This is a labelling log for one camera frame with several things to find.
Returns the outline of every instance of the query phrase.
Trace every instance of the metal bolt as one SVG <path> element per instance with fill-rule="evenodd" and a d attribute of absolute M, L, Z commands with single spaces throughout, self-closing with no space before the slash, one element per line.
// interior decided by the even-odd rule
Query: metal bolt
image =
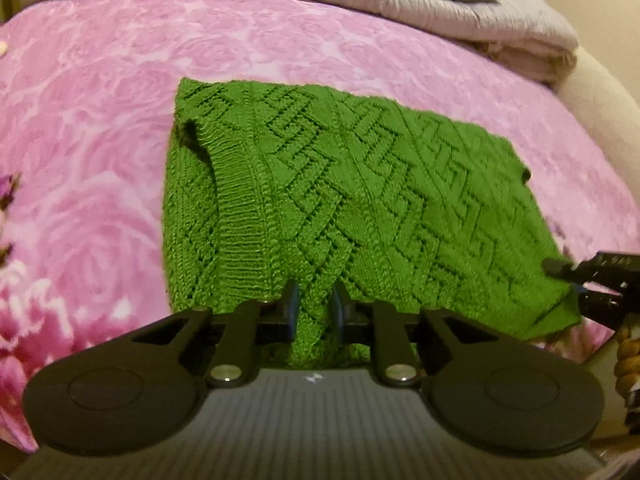
<path fill-rule="evenodd" d="M 235 381 L 242 377 L 242 370 L 236 365 L 218 365 L 209 372 L 212 378 L 217 381 Z"/>
<path fill-rule="evenodd" d="M 411 365 L 391 365 L 385 370 L 385 375 L 394 381 L 410 381 L 418 375 L 416 370 Z"/>

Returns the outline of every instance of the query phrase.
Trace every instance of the dark hole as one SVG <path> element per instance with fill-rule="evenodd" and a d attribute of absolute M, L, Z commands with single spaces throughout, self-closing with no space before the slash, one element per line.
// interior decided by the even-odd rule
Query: dark hole
<path fill-rule="evenodd" d="M 176 319 L 171 323 L 156 328 L 152 332 L 138 336 L 133 341 L 135 343 L 146 343 L 149 345 L 168 345 L 186 324 L 186 319 Z"/>
<path fill-rule="evenodd" d="M 456 319 L 455 317 L 446 317 L 444 322 L 462 344 L 497 341 L 497 337 L 488 334 L 475 326 L 468 325 L 464 321 Z"/>

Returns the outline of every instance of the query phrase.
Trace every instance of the pink bedsheet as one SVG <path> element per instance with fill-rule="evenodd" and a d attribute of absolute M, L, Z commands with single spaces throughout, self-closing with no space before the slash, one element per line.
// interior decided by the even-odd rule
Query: pink bedsheet
<path fill-rule="evenodd" d="M 558 99 L 425 32 L 297 0 L 54 0 L 0 39 L 0 171 L 22 172 L 2 236 L 0 438 L 25 450 L 20 394 L 39 368 L 170 313 L 161 197 L 183 76 L 325 84 L 479 123 L 531 168 L 565 251 L 640 251 L 630 193 Z M 581 362 L 609 335 L 585 322 L 551 349 Z"/>

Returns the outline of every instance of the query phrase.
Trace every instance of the round joint cover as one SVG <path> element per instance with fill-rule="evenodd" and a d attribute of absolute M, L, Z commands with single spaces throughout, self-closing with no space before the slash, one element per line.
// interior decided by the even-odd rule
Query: round joint cover
<path fill-rule="evenodd" d="M 176 433 L 204 398 L 204 383 L 153 345 L 102 365 L 91 352 L 43 368 L 25 389 L 39 444 L 89 456 L 131 452 Z"/>
<path fill-rule="evenodd" d="M 604 405 L 600 384 L 587 370 L 517 342 L 473 344 L 425 379 L 421 393 L 460 439 L 532 457 L 584 444 Z"/>

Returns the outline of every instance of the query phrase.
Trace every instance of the folded sweater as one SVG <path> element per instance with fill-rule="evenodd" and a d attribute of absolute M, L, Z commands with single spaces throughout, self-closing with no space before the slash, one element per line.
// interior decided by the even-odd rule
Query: folded sweater
<path fill-rule="evenodd" d="M 511 144 L 481 127 L 321 86 L 184 79 L 164 192 L 174 310 L 230 312 L 301 285 L 298 338 L 272 365 L 366 359 L 327 337 L 328 296 L 445 307 L 527 339 L 579 322 Z"/>

